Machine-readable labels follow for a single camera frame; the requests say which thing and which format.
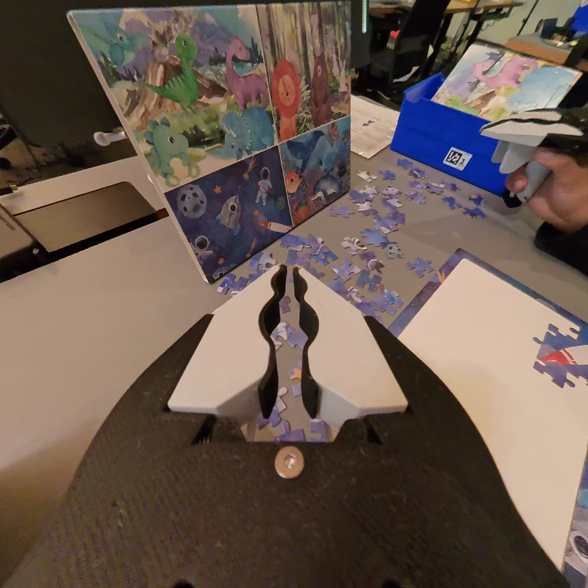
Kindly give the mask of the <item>brown wooden seat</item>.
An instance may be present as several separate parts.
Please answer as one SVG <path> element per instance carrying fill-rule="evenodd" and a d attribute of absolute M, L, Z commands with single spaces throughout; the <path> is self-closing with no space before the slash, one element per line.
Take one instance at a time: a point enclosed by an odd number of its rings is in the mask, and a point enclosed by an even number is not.
<path fill-rule="evenodd" d="M 149 201 L 129 181 L 117 182 L 52 203 L 24 205 L 24 193 L 5 197 L 3 207 L 36 239 L 48 254 L 56 254 L 78 246 L 90 245 L 101 238 L 113 238 L 132 231 L 143 222 L 159 220 L 167 215 L 155 194 Z"/>

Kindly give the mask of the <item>space puzzle frame tray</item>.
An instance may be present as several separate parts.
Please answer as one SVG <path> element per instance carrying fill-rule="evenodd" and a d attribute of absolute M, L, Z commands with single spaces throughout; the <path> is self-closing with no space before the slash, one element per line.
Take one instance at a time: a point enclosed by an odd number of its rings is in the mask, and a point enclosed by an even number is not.
<path fill-rule="evenodd" d="M 520 516 L 572 587 L 587 587 L 587 382 L 533 368 L 553 324 L 587 323 L 457 250 L 389 330 L 467 411 Z"/>

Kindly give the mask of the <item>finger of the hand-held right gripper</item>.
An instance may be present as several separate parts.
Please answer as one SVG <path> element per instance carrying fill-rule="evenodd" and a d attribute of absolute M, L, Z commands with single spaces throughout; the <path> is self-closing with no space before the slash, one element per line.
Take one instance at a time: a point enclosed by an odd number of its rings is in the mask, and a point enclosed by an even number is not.
<path fill-rule="evenodd" d="M 526 146 L 539 146 L 548 129 L 559 121 L 497 121 L 484 125 L 481 136 Z"/>
<path fill-rule="evenodd" d="M 558 122 L 562 119 L 562 112 L 559 109 L 535 109 L 531 111 L 513 114 L 503 119 L 508 121 L 542 121 L 543 123 Z"/>

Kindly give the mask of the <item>person's right forearm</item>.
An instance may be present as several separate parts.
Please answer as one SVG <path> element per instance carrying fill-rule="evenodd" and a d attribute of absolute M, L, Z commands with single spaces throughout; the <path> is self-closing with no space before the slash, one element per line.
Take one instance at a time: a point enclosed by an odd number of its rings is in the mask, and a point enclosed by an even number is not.
<path fill-rule="evenodd" d="M 534 237 L 540 251 L 587 276 L 587 225 L 566 233 L 544 222 Z"/>

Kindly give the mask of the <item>wooden background desk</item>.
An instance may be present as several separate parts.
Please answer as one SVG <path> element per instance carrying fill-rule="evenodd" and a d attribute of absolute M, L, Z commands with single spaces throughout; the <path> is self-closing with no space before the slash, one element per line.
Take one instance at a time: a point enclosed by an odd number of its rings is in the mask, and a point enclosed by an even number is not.
<path fill-rule="evenodd" d="M 526 1 L 450 1 L 445 9 L 445 15 L 510 10 L 523 6 L 525 3 Z"/>

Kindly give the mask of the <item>blue bin with white tag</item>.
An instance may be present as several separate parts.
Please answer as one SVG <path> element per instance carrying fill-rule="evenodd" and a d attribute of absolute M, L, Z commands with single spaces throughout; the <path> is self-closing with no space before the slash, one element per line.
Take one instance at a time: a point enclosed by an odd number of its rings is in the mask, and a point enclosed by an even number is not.
<path fill-rule="evenodd" d="M 390 149 L 502 195 L 507 175 L 492 161 L 497 140 L 480 134 L 488 121 L 433 101 L 444 80 L 437 73 L 405 91 Z"/>

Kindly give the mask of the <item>assembled rocket puzzle section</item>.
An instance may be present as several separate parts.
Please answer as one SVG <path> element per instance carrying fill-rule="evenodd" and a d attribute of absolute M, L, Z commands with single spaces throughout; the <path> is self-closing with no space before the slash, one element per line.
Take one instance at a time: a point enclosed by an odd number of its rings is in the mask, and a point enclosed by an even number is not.
<path fill-rule="evenodd" d="M 542 340 L 534 338 L 539 350 L 533 368 L 547 374 L 558 387 L 575 387 L 576 379 L 587 382 L 587 326 L 574 326 L 570 334 L 553 324 Z"/>

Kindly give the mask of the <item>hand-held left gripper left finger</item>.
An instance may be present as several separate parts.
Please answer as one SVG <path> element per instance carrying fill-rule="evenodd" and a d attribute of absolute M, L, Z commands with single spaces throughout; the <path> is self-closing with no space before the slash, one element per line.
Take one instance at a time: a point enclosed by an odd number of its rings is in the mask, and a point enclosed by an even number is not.
<path fill-rule="evenodd" d="M 288 270 L 276 265 L 201 321 L 204 327 L 168 400 L 175 413 L 233 419 L 253 439 L 259 415 L 268 419 L 277 399 L 278 372 L 271 333 Z"/>

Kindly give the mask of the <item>person's right hand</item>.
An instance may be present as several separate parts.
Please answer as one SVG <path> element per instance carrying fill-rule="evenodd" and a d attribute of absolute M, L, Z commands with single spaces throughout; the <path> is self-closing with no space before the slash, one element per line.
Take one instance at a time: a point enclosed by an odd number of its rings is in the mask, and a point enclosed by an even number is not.
<path fill-rule="evenodd" d="M 582 229 L 587 224 L 587 155 L 575 159 L 538 148 L 533 160 L 550 173 L 527 204 L 538 217 L 563 233 Z"/>

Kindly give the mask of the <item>black office chair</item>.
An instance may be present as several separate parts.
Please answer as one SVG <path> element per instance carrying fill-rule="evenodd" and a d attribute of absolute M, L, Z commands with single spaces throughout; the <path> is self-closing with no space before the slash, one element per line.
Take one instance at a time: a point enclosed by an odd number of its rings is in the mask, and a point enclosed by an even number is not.
<path fill-rule="evenodd" d="M 398 34 L 390 40 L 384 24 L 373 24 L 372 48 L 366 88 L 390 96 L 410 81 L 418 81 L 442 27 L 450 1 L 415 1 L 404 17 Z"/>

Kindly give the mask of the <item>printed paper sheet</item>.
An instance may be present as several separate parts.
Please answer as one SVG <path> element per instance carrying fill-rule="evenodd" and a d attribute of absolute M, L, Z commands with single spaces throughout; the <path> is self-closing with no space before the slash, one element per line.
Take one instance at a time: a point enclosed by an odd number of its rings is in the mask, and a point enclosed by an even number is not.
<path fill-rule="evenodd" d="M 350 107 L 351 152 L 370 159 L 388 148 L 400 112 L 354 94 L 350 97 Z"/>

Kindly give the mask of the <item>black partition panel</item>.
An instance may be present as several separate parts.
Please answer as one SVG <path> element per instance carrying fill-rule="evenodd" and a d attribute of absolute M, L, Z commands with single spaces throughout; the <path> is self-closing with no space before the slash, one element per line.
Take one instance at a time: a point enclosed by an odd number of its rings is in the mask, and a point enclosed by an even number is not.
<path fill-rule="evenodd" d="M 1 111 L 28 143 L 52 151 L 121 126 L 67 19 L 115 1 L 1 1 Z"/>

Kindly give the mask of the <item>four-picture puzzle reference board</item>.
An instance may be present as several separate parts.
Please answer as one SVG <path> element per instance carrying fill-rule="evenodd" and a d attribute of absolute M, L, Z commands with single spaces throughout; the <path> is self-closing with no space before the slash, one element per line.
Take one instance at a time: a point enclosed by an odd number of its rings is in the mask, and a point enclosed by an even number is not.
<path fill-rule="evenodd" d="M 74 9 L 70 25 L 203 278 L 347 195 L 350 1 Z"/>

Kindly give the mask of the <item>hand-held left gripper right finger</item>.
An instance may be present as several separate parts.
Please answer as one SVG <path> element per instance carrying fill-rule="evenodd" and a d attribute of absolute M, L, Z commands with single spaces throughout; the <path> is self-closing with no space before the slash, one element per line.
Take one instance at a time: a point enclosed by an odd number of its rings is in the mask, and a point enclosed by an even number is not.
<path fill-rule="evenodd" d="M 294 268 L 299 326 L 307 340 L 300 389 L 312 423 L 322 421 L 332 442 L 349 420 L 405 413 L 408 400 L 371 331 L 373 317 L 303 268 Z"/>

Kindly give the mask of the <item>dinosaur puzzle board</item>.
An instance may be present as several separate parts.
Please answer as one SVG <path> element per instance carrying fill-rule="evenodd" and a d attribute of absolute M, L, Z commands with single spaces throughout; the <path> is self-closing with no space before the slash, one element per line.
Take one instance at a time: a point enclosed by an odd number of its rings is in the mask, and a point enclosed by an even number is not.
<path fill-rule="evenodd" d="M 558 107 L 582 72 L 505 48 L 472 44 L 431 101 L 496 122 Z"/>

